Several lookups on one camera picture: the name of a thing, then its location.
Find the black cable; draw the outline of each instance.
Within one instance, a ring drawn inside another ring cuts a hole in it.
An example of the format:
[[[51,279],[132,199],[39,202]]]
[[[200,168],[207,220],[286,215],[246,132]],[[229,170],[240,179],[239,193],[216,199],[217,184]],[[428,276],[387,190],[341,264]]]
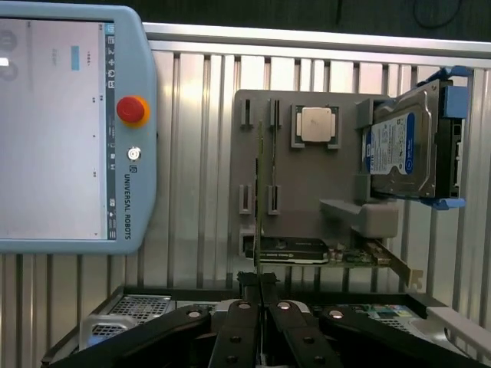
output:
[[[414,18],[414,21],[417,23],[417,25],[419,25],[421,28],[424,28],[424,29],[438,29],[438,28],[442,28],[442,27],[445,27],[446,25],[450,24],[452,21],[455,20],[455,17],[457,16],[457,14],[459,14],[460,12],[460,8],[462,8],[462,3],[463,3],[463,0],[459,0],[458,4],[457,4],[457,9],[456,11],[452,14],[452,16],[450,18],[448,18],[446,21],[443,21],[439,24],[436,24],[436,25],[428,25],[426,23],[423,23],[417,16],[417,10],[418,10],[418,5],[420,4],[418,0],[414,0],[414,3],[413,3],[413,18]]]

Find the gray plastic mount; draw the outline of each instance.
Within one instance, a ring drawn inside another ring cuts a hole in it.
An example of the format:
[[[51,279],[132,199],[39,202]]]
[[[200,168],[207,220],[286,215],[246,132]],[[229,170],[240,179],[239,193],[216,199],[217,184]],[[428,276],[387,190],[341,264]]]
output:
[[[398,210],[388,203],[355,205],[336,199],[321,199],[321,210],[349,224],[364,238],[393,238],[397,235]]]

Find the red button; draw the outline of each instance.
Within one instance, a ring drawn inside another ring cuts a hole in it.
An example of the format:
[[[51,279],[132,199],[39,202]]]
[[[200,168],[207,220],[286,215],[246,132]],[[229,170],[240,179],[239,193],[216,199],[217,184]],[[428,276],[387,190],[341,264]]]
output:
[[[145,116],[145,106],[138,98],[126,96],[117,103],[116,112],[125,123],[138,123]]]

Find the hard drive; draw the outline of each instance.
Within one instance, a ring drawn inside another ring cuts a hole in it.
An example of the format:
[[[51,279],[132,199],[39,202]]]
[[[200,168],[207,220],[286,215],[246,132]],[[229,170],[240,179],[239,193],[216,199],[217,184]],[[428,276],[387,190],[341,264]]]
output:
[[[452,83],[433,80],[374,108],[373,124],[362,141],[362,170],[371,174],[372,192],[415,199],[459,197],[463,119],[445,113],[452,103]]]

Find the touchscreen display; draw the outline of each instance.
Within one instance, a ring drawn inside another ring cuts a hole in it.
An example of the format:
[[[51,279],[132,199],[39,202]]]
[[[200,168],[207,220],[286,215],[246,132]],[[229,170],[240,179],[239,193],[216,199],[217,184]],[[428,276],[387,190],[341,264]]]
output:
[[[0,239],[116,238],[114,39],[0,18]]]

